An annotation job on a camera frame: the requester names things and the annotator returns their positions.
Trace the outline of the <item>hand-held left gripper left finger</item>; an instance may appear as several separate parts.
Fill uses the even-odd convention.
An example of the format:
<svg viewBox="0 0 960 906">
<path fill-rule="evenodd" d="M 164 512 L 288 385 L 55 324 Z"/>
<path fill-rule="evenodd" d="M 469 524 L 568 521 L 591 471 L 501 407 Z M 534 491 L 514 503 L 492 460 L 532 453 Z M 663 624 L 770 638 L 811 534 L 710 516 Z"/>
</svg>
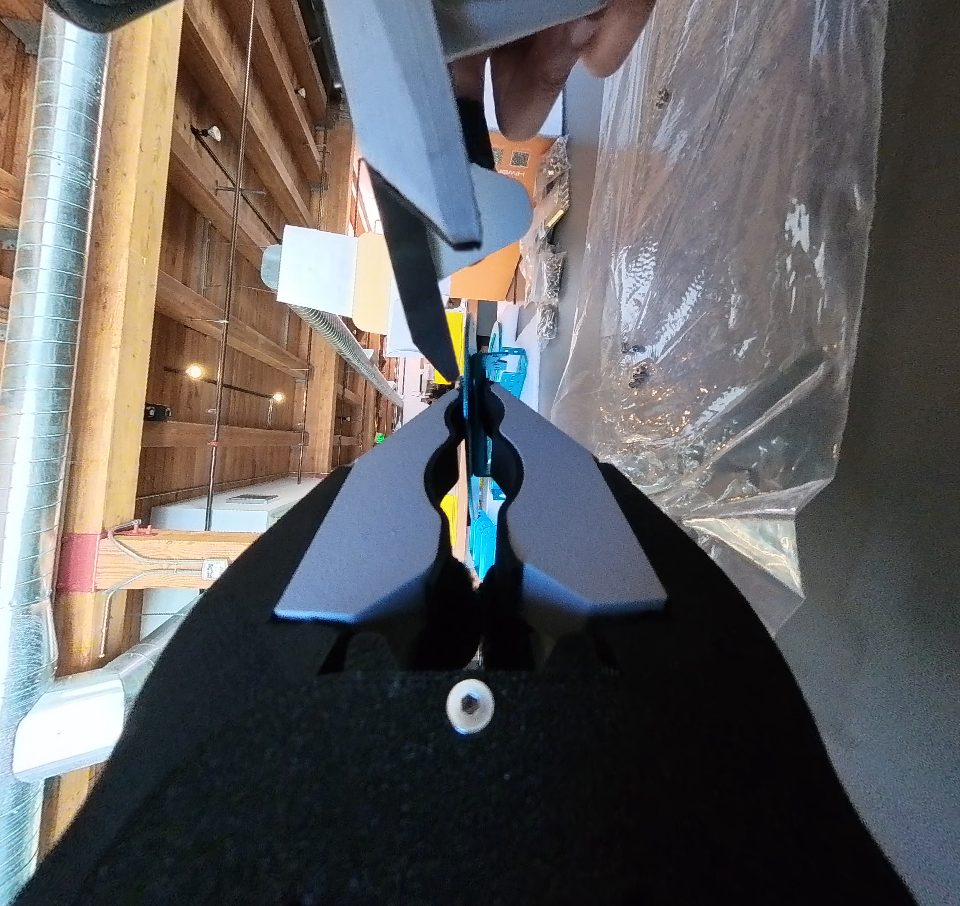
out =
<svg viewBox="0 0 960 906">
<path fill-rule="evenodd" d="M 334 625 L 426 616 L 452 557 L 442 501 L 459 478 L 463 398 L 453 389 L 360 457 L 274 607 Z"/>
</svg>

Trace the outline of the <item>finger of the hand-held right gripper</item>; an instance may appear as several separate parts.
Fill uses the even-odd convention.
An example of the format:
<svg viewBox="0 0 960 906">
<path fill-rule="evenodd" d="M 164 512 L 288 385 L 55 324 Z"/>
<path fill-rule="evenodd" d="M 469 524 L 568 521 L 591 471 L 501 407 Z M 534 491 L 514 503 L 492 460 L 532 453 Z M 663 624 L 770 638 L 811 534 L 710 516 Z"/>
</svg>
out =
<svg viewBox="0 0 960 906">
<path fill-rule="evenodd" d="M 377 171 L 368 170 L 412 341 L 450 382 L 460 373 L 439 283 L 520 241 L 533 218 L 533 204 L 521 181 L 476 164 L 470 168 L 482 226 L 475 250 L 454 249 Z"/>
<path fill-rule="evenodd" d="M 455 249 L 482 238 L 432 0 L 322 0 L 362 155 Z"/>
</svg>

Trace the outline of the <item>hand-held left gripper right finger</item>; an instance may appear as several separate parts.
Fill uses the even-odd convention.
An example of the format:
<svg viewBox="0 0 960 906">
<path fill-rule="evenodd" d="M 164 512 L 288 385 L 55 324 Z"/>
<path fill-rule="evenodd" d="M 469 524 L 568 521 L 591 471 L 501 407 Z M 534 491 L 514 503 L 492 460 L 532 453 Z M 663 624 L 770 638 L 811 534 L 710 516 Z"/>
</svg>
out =
<svg viewBox="0 0 960 906">
<path fill-rule="evenodd" d="M 661 611 L 666 590 L 594 456 L 498 384 L 485 383 L 482 397 L 520 616 L 541 636 L 565 636 Z"/>
</svg>

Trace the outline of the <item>blue round metal plate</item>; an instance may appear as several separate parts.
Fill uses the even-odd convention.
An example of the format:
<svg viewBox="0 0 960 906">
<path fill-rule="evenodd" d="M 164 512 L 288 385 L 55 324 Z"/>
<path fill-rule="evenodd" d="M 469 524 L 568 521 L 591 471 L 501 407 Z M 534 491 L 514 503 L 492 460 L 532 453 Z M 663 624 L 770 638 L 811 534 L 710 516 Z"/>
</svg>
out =
<svg viewBox="0 0 960 906">
<path fill-rule="evenodd" d="M 471 477 L 492 476 L 493 442 L 484 424 L 487 372 L 484 352 L 465 361 L 462 375 L 462 417 L 466 467 Z"/>
</svg>

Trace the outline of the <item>clear plastic bag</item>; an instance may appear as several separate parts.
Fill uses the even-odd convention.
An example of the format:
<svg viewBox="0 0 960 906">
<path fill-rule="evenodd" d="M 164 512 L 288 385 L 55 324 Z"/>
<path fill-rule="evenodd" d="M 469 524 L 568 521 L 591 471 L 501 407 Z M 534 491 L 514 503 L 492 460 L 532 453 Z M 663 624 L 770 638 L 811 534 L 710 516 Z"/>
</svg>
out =
<svg viewBox="0 0 960 906">
<path fill-rule="evenodd" d="M 847 420 L 887 10 L 657 0 L 604 86 L 551 419 L 684 528 L 771 634 L 805 600 L 796 519 L 833 480 Z"/>
</svg>

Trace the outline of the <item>grey desk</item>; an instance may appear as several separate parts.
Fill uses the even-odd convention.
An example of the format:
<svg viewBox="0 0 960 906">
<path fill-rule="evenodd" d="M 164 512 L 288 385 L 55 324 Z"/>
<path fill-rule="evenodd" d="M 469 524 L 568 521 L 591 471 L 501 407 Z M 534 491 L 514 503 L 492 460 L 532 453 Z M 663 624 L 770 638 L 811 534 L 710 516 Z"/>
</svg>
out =
<svg viewBox="0 0 960 906">
<path fill-rule="evenodd" d="M 846 787 L 922 904 L 958 904 L 958 0 L 888 0 L 875 203 L 834 478 L 796 519 L 804 601 L 776 641 Z M 554 400 L 605 82 L 580 67 Z"/>
</svg>

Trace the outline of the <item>person's right hand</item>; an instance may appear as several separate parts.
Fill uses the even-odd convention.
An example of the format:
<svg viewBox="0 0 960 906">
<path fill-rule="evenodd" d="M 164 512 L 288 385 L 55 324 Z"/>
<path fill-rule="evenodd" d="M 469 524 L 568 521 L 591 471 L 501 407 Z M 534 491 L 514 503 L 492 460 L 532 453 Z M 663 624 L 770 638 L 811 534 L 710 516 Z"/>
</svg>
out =
<svg viewBox="0 0 960 906">
<path fill-rule="evenodd" d="M 494 50 L 489 64 L 500 131 L 512 140 L 535 135 L 578 62 L 597 78 L 615 73 L 655 2 L 607 0 L 597 12 Z"/>
</svg>

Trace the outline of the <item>orange white cardboard box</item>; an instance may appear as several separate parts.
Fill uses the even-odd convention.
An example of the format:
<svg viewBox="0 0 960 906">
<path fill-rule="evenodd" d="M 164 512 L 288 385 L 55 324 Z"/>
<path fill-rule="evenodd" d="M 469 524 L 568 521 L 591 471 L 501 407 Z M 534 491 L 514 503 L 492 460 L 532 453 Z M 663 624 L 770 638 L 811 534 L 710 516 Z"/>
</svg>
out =
<svg viewBox="0 0 960 906">
<path fill-rule="evenodd" d="M 499 132 L 491 134 L 498 173 L 520 182 L 530 197 L 544 156 L 555 135 L 540 134 L 521 142 L 510 142 Z M 504 301 L 514 280 L 521 257 L 519 242 L 496 252 L 478 265 L 455 273 L 440 288 L 448 297 L 463 300 Z M 357 233 L 354 291 L 350 313 L 361 331 L 384 336 L 383 353 L 388 357 L 421 357 L 404 324 L 400 297 L 394 288 L 393 271 L 381 231 Z"/>
</svg>

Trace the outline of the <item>white foam sheet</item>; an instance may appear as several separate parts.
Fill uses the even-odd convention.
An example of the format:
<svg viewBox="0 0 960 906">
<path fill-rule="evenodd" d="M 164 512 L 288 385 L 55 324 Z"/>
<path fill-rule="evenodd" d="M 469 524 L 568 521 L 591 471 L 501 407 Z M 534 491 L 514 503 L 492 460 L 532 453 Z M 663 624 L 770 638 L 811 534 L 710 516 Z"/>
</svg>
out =
<svg viewBox="0 0 960 906">
<path fill-rule="evenodd" d="M 546 361 L 542 359 L 548 344 L 541 334 L 544 305 L 537 302 L 520 305 L 502 301 L 497 308 L 502 346 L 519 348 L 526 356 L 526 371 L 519 399 L 549 419 L 552 398 L 547 396 L 544 385 Z"/>
</svg>

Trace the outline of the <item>pile of screw bags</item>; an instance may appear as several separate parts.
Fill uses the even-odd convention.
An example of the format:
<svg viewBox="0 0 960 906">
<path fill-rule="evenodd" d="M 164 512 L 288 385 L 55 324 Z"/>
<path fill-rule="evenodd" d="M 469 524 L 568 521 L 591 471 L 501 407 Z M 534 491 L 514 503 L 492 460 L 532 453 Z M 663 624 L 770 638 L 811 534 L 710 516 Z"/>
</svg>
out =
<svg viewBox="0 0 960 906">
<path fill-rule="evenodd" d="M 541 158 L 534 178 L 531 227 L 520 241 L 520 270 L 525 281 L 525 304 L 534 307 L 536 338 L 543 346 L 559 328 L 559 300 L 566 254 L 553 243 L 554 228 L 570 206 L 569 137 L 556 138 Z"/>
</svg>

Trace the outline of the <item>silver corrugated air duct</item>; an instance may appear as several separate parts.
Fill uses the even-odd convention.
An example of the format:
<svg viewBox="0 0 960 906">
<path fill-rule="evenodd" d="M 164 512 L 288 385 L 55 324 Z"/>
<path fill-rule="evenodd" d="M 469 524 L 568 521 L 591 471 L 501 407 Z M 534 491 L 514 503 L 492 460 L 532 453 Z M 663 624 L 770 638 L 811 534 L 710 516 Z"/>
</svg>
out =
<svg viewBox="0 0 960 906">
<path fill-rule="evenodd" d="M 317 310 L 289 304 L 301 320 L 309 325 L 318 335 L 324 338 L 342 359 L 358 372 L 378 393 L 385 397 L 393 406 L 403 408 L 403 398 L 396 388 L 390 385 L 378 366 L 372 361 L 359 345 L 356 337 L 350 332 L 340 316 Z"/>
</svg>

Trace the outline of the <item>long blue perforated bracket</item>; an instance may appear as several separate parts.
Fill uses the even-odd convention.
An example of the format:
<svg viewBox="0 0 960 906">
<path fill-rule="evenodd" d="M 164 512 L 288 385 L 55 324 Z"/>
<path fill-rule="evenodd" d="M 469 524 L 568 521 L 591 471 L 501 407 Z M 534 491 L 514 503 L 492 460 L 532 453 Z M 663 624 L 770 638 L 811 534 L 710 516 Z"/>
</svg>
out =
<svg viewBox="0 0 960 906">
<path fill-rule="evenodd" d="M 507 393 L 520 398 L 528 369 L 524 348 L 500 348 L 482 354 L 482 368 L 486 380 L 498 384 Z"/>
</svg>

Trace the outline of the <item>large smooth silver duct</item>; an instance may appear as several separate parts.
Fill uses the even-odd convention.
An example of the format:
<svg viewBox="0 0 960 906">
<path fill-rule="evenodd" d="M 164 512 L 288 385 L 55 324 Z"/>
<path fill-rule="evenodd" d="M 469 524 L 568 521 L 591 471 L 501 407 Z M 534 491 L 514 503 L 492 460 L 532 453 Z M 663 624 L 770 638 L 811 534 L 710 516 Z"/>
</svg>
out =
<svg viewBox="0 0 960 906">
<path fill-rule="evenodd" d="M 183 3 L 110 35 L 43 12 L 2 365 L 2 903 L 94 776 L 44 802 L 18 724 L 56 672 L 136 640 L 95 567 L 135 510 Z"/>
</svg>

